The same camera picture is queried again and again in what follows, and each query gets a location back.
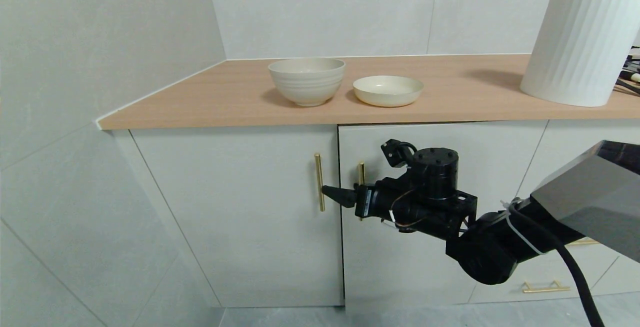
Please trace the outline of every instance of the gold bar handle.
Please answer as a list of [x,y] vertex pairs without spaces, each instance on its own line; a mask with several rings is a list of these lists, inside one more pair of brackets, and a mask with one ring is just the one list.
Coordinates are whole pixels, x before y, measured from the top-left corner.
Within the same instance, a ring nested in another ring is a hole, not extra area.
[[560,282],[558,282],[557,279],[553,280],[553,284],[556,286],[547,287],[547,288],[531,288],[531,284],[529,284],[529,282],[527,281],[524,281],[524,286],[526,286],[526,288],[522,288],[522,293],[545,293],[545,292],[571,291],[570,286],[563,286],[562,284],[560,284]]
[[358,163],[358,184],[364,185],[364,161]]
[[320,198],[320,212],[325,211],[325,195],[322,193],[322,159],[320,153],[315,154],[315,176],[318,182],[318,198]]
[[599,245],[600,243],[593,238],[583,238],[578,239],[574,242],[569,243],[567,246],[585,246],[585,245]]

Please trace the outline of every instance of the white bowl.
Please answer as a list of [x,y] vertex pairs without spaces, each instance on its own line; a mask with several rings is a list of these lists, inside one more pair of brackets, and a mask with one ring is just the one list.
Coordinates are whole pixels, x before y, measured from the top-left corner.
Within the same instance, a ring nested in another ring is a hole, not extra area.
[[345,76],[345,61],[336,58],[293,58],[269,65],[277,90],[300,106],[319,106],[336,94]]
[[353,91],[366,104],[382,108],[397,108],[414,103],[425,85],[409,77],[368,76],[356,79]]

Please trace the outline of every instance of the countertop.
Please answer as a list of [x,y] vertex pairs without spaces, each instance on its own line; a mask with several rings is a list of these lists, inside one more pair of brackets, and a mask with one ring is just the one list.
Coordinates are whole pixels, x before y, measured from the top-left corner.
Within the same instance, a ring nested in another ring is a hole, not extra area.
[[[618,90],[605,106],[578,107],[520,92],[529,55],[375,56],[341,58],[346,74],[329,102],[301,107],[282,97],[267,65],[274,60],[227,60],[98,121],[101,129],[217,126],[401,124],[499,120],[640,118],[640,97]],[[408,106],[364,104],[356,79],[407,76],[424,83]]]

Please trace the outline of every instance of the gold handle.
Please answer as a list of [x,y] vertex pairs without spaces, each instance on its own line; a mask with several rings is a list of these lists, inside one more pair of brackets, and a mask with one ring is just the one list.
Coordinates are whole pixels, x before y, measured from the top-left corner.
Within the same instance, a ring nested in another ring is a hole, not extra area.
[[593,238],[578,239],[569,243],[567,246],[584,246],[584,245],[599,245],[600,243]]
[[524,286],[526,286],[526,288],[522,288],[522,293],[544,293],[544,292],[571,291],[571,287],[570,286],[563,286],[556,279],[553,280],[553,284],[556,285],[556,287],[531,288],[531,284],[529,284],[529,282],[527,282],[527,281],[524,281]]
[[364,185],[364,161],[358,163],[358,184]]
[[322,159],[320,153],[315,154],[315,176],[318,181],[318,198],[320,198],[320,212],[325,211],[325,195],[322,194]]

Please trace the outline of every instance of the white vase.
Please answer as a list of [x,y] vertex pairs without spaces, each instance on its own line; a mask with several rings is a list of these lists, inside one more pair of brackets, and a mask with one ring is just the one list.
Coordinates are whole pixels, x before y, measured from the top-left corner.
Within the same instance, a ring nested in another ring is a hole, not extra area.
[[549,0],[522,92],[573,106],[607,104],[640,29],[640,0]]

